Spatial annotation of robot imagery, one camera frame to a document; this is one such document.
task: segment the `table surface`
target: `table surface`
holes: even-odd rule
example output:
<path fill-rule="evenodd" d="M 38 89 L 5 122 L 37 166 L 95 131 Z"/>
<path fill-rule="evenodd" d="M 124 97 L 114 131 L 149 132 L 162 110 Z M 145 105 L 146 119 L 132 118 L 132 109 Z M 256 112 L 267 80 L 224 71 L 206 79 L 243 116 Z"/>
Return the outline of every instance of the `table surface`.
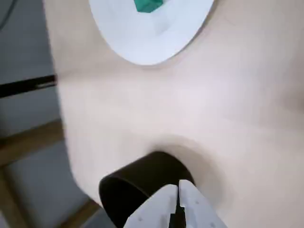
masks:
<path fill-rule="evenodd" d="M 235 228 L 304 227 L 304 1 L 218 0 L 157 66 L 105 43 L 87 0 L 45 0 L 73 176 L 100 179 L 155 149 L 178 157 Z"/>

